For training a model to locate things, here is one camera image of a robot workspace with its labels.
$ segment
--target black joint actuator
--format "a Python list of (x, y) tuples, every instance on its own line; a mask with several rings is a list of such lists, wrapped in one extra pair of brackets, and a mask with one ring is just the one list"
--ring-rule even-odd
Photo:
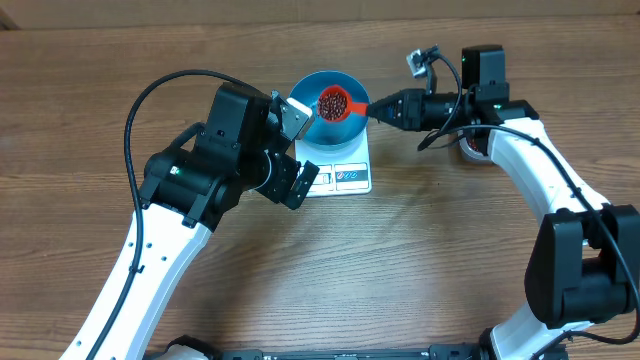
[(456, 98), (453, 93), (427, 95), (424, 89), (404, 89), (370, 104), (367, 116), (405, 131), (439, 129), (451, 116)]
[(462, 49), (462, 88), (505, 83), (505, 66), (502, 45), (479, 45)]
[[(301, 104), (290, 104), (278, 92), (268, 96), (223, 83), (206, 125), (192, 125), (147, 162), (140, 186), (143, 206), (170, 208), (184, 215), (183, 225), (202, 223), (211, 231), (238, 205), (243, 191), (256, 187), (272, 201), (298, 208), (318, 168), (306, 164), (297, 182), (300, 164), (284, 152), (310, 122), (306, 114)], [(182, 149), (194, 136), (193, 150)]]
[[(605, 206), (600, 216), (611, 231), (632, 276), (640, 272), (640, 215), (631, 206)], [(567, 323), (603, 323), (633, 311), (633, 294), (613, 250), (599, 239), (589, 213), (562, 209), (542, 220), (529, 266), (525, 293), (535, 317), (549, 329)], [(598, 257), (583, 259), (582, 242), (601, 246)]]

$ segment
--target red scoop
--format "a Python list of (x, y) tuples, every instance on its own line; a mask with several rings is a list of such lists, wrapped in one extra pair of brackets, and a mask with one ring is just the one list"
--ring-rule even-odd
[(331, 85), (328, 88), (324, 89), (324, 91), (322, 92), (322, 94), (320, 94), (320, 97), (318, 98), (318, 101), (320, 101), (321, 98), (327, 96), (327, 95), (331, 95), (331, 94), (335, 94), (338, 93), (342, 96), (344, 96), (347, 99), (347, 107), (344, 111), (344, 113), (342, 113), (342, 115), (336, 119), (325, 119), (329, 122), (340, 122), (343, 121), (344, 119), (346, 119), (352, 112), (358, 114), (358, 115), (362, 115), (362, 116), (367, 116), (367, 106), (369, 106), (369, 104), (367, 103), (355, 103), (353, 102), (353, 99), (351, 99), (351, 94), (349, 94), (345, 89), (343, 89), (341, 86), (339, 85)]

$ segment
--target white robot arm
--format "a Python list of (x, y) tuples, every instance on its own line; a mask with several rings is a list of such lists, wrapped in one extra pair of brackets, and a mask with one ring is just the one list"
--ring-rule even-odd
[[(137, 108), (155, 87), (186, 75), (229, 82), (218, 89), (206, 124), (194, 124), (149, 159), (138, 190), (127, 156)], [(182, 274), (243, 191), (255, 189), (292, 210), (302, 204), (318, 167), (310, 162), (301, 167), (285, 151), (312, 121), (311, 109), (295, 99), (284, 100), (275, 91), (269, 97), (215, 72), (181, 71), (151, 84), (134, 104), (125, 128), (125, 159), (134, 199), (139, 199), (134, 200), (131, 228), (111, 275), (62, 359), (141, 359)], [(182, 149), (192, 137), (193, 150)], [(140, 250), (138, 264), (132, 265)]]
[[(506, 120), (501, 126), (540, 139), (562, 162), (594, 209), (600, 210), (604, 204), (609, 203), (573, 171), (551, 143), (540, 120)], [(555, 213), (560, 209), (576, 213), (587, 211), (575, 198), (549, 157), (529, 141), (507, 132), (492, 131), (489, 135), (488, 153), (491, 161), (499, 165), (513, 180), (538, 219), (538, 224), (542, 223), (546, 214)], [(568, 323), (558, 329), (548, 329), (531, 312), (529, 304), (525, 303), (509, 320), (493, 329), (491, 343), (497, 360), (528, 360), (532, 354), (564, 331), (584, 330), (592, 324), (590, 321), (579, 321)]]

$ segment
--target blue bowl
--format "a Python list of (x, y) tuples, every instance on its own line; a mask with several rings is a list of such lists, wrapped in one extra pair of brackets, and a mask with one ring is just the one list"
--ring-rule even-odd
[(310, 107), (316, 116), (316, 121), (303, 140), (323, 148), (340, 148), (366, 129), (368, 117), (351, 113), (341, 122), (329, 122), (318, 115), (318, 97), (331, 85), (340, 85), (351, 94), (354, 102), (370, 102), (364, 86), (352, 76), (339, 71), (319, 71), (308, 75), (293, 87), (290, 97)]

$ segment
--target cable clip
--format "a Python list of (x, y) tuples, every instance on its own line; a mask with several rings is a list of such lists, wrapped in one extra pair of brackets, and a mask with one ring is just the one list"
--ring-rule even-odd
[(434, 45), (431, 48), (425, 50), (424, 54), (422, 54), (422, 61), (425, 65), (431, 65), (434, 61), (438, 60), (440, 56), (440, 47), (438, 45)]
[(531, 146), (540, 147), (540, 145), (542, 145), (542, 141), (540, 141), (540, 138), (534, 138), (533, 141), (531, 142)]
[(138, 273), (138, 274), (142, 274), (142, 270), (144, 270), (144, 265), (142, 265), (140, 267), (140, 269), (134, 269), (132, 266), (129, 266), (129, 272), (134, 272), (134, 273)]

